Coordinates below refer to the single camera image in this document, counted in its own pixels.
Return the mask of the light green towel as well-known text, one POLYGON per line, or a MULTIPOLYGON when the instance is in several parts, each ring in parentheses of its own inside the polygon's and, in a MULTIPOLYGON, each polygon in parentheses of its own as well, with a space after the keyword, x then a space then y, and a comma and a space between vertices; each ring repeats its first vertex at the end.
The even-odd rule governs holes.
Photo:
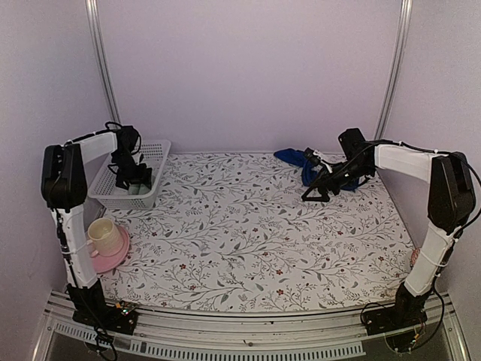
POLYGON ((128 188, 129 196, 143 196, 148 194, 151 189, 145 184, 130 184, 128 188))

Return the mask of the white plastic basket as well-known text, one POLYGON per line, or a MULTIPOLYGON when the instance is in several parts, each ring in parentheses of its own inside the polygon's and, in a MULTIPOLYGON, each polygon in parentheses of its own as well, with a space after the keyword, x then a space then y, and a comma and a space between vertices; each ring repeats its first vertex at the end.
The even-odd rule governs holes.
POLYGON ((88 197, 108 210, 146 210, 154 206, 171 142, 144 141, 133 156, 138 162, 119 168, 109 156, 88 189, 88 197))

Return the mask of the blue towel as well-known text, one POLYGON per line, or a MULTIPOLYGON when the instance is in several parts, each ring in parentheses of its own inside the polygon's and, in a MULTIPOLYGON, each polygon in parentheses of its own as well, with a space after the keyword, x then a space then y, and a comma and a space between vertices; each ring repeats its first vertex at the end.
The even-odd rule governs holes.
POLYGON ((322 163, 317 163, 314 165, 304 156, 304 152, 302 150, 295 150, 292 148, 278 150, 274 152, 274 156, 283 162, 287 162, 290 165, 295 165, 302 168, 301 179, 303 185, 306 187, 309 186, 319 174, 319 171, 314 169, 317 165, 321 166, 322 171, 326 170, 327 164, 329 164, 332 168, 342 165, 341 162, 330 163, 325 160, 323 160, 322 163))

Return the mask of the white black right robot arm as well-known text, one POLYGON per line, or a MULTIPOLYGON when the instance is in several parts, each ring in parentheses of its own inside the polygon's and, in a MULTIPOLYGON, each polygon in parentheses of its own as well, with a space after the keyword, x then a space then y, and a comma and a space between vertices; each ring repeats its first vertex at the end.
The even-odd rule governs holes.
POLYGON ((457 240, 480 213, 476 211, 475 184, 479 175, 460 151, 416 147, 403 141, 367 140, 351 128, 338 138, 345 160, 332 163, 317 150, 306 148, 304 158, 321 169, 302 195, 305 202, 329 202, 343 187, 379 170, 422 181, 425 200, 425 237, 410 273, 401 282, 395 303, 382 318, 396 328, 425 319, 423 308, 434 292, 435 281, 446 267, 457 240))

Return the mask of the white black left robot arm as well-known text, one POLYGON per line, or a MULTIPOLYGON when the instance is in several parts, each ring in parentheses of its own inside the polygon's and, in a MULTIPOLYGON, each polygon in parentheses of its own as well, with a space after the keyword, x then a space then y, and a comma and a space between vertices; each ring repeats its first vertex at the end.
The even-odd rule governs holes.
POLYGON ((139 132, 119 123, 111 129, 111 124, 105 123, 104 130, 46 147, 41 175, 41 195, 55 222, 67 270, 68 294, 76 310, 95 326, 106 326, 112 312, 87 251, 83 204, 88 186, 84 166, 109 154, 116 167, 116 187, 152 188, 153 171, 143 162, 139 132))

